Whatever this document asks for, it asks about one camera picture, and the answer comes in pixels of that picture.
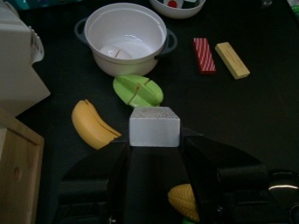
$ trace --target yellow object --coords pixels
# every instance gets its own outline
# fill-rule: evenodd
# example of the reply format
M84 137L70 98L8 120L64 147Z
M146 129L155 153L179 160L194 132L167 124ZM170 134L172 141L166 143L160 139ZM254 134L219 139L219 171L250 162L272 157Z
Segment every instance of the yellow object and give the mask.
M103 148L122 134L103 121L88 100L79 101L71 114L72 123L82 139L95 149Z
M200 221L191 184L175 186L168 192L168 201L186 218Z
M235 80L244 78L250 75L250 71L240 60L235 50L228 42L220 43L215 47L216 52L235 78Z

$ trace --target yellow banana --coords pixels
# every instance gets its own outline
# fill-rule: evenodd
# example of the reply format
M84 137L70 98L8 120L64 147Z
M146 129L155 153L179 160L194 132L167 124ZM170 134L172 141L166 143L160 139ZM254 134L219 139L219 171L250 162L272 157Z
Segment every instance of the yellow banana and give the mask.
M200 221L191 184L175 186L168 192L168 201L186 218Z
M79 101L71 114L72 124L79 136L95 149L103 148L122 134L103 121L88 100Z

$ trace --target pot handle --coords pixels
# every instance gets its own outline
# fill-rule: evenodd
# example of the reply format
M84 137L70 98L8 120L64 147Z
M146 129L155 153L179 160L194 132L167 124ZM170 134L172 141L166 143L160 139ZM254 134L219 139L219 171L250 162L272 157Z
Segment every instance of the pot handle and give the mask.
M87 36L84 33L84 25L87 23L88 18L84 17L75 25L75 35L78 37L78 39L80 40L80 42L83 42L86 45L90 43L87 40Z
M162 52L154 56L156 60L159 60L166 54L168 54L178 46L178 38L174 32L167 29L167 37L164 41L164 46Z

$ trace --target pot rim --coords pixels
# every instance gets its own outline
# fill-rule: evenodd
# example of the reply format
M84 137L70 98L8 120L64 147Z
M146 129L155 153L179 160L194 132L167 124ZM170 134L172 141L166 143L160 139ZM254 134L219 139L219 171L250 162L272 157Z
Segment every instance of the pot rim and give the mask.
M158 49L150 53L148 55L140 57L140 58L134 58L134 59L116 59L112 57L108 57L106 54L103 54L99 49L92 45L91 41L90 41L90 27L92 26L92 24L96 22L98 18L110 13L111 11L119 11L119 10L130 10L130 11L139 11L143 12L158 24L158 26L160 27L162 30L162 35L163 35L163 41L162 44L159 45ZM135 4L135 3L112 3L108 4L103 7L100 7L96 11L94 11L94 13L90 15L86 26L84 26L84 33L86 33L86 37L87 37L87 41L88 41L88 46L92 49L92 53L96 54L103 60L108 60L114 63L119 63L119 64L135 64L147 60L151 60L158 54L159 52L163 50L164 47L164 41L166 41L166 37L167 37L167 29L166 29L166 24L164 21L162 20L160 16L148 8L146 8L143 5Z

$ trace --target white appliance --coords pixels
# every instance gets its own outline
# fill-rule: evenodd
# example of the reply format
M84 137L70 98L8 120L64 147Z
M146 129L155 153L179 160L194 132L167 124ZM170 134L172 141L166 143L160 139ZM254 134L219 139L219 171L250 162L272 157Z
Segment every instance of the white appliance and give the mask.
M13 6L0 0L0 108L13 116L51 94L32 67L34 35Z

